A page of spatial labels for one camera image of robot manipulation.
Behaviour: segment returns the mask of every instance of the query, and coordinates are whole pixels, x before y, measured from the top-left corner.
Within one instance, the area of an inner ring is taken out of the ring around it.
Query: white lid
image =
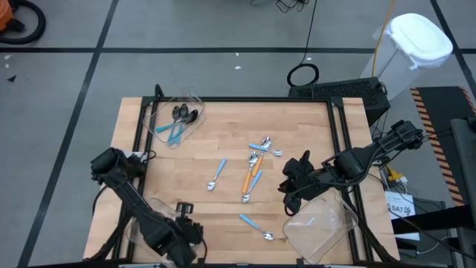
[[[443,31],[419,14],[397,16],[387,30],[397,46],[422,65],[445,60],[453,51]]]

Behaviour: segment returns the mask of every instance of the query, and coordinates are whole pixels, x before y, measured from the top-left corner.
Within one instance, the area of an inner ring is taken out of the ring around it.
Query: orange-handled fork
[[[271,144],[273,143],[273,141],[271,141],[271,138],[269,137],[265,137],[262,141],[261,141],[261,146],[266,148],[266,149],[269,149]],[[260,166],[261,166],[261,161],[263,160],[263,156],[265,155],[265,152],[261,152],[261,155],[258,159],[258,162],[256,163],[256,165],[254,166],[254,169],[253,169],[253,172],[251,173],[252,176],[256,176],[256,174],[258,173],[258,170],[260,169]]]
[[[243,183],[243,187],[241,188],[241,193],[246,194],[248,192],[248,186],[250,184],[250,178],[251,178],[251,172],[253,170],[253,166],[258,162],[258,153],[256,151],[253,151],[251,153],[250,158],[248,160],[248,163],[250,163],[250,168],[248,169],[248,172],[245,177],[245,183]]]

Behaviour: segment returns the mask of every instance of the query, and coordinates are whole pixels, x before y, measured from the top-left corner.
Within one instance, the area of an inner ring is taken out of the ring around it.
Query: wooden table
[[[122,100],[111,146],[132,149],[140,103],[140,98]],[[344,107],[352,145],[364,147],[371,143],[361,99],[344,99]],[[334,113],[341,149],[344,149],[337,110]],[[159,198],[171,208],[180,201],[195,205],[190,217],[205,227],[207,263],[295,264],[300,256],[283,234],[283,224],[289,217],[284,214],[284,195],[277,187],[285,179],[282,169],[291,157],[299,159],[305,150],[310,150],[310,161],[319,168],[323,160],[334,155],[325,103],[209,102],[205,116],[205,122],[176,149],[168,149],[154,138],[152,150],[157,157],[149,162],[145,199]],[[146,133],[144,130],[142,144]],[[265,156],[261,165],[263,176],[250,203],[244,204],[240,189],[251,152],[248,142],[258,144],[264,136],[270,136],[272,147],[282,150],[284,155],[281,158]],[[206,185],[224,157],[227,158],[225,168],[216,189],[209,192]],[[361,192],[368,226],[389,253],[399,258],[381,183],[368,177],[361,183]],[[116,227],[120,205],[110,189],[97,201],[85,257],[93,255]],[[239,214],[247,214],[263,229],[272,231],[276,239],[264,240],[258,231],[238,218]],[[364,247],[358,228],[356,236],[363,260]],[[126,244],[125,238],[122,256],[125,256]],[[134,262],[156,261],[144,249],[135,247]],[[351,264],[347,237],[336,243],[321,263]]]

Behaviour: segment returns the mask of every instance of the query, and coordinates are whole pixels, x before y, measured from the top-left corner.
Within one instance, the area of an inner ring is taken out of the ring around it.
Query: gray floor
[[[94,48],[112,0],[36,0],[48,19],[40,41],[26,48]],[[390,1],[321,0],[310,39],[313,48],[373,48]],[[471,0],[438,1],[460,48],[476,48]],[[312,6],[283,14],[249,1],[119,0],[105,48],[303,47]],[[430,1],[398,0],[393,16],[420,13],[440,26]],[[20,17],[30,20],[28,12]],[[0,45],[0,49],[9,47]],[[0,263],[16,267],[91,62],[91,53],[0,53]],[[30,265],[79,261],[98,186],[89,161],[109,146],[120,99],[192,89],[202,96],[286,96],[286,75],[302,59],[293,53],[101,54],[59,175]],[[320,82],[360,76],[370,54],[309,54]],[[476,55],[464,59],[476,71]],[[14,83],[6,81],[17,75]],[[296,83],[309,79],[303,71]],[[468,83],[454,55],[413,86]],[[392,100],[386,127],[408,119],[421,127],[409,91]],[[451,198],[429,144],[392,164],[410,192],[429,200]]]

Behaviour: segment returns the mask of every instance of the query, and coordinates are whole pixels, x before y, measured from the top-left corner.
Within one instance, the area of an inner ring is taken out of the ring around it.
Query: orange vacuum
[[[5,37],[4,33],[8,31],[21,33],[25,30],[25,25],[13,16],[13,13],[21,6],[30,8],[38,16],[36,29],[28,36],[18,38]],[[45,14],[34,3],[27,0],[0,0],[0,42],[11,45],[24,45],[38,40],[45,32],[45,27]]]

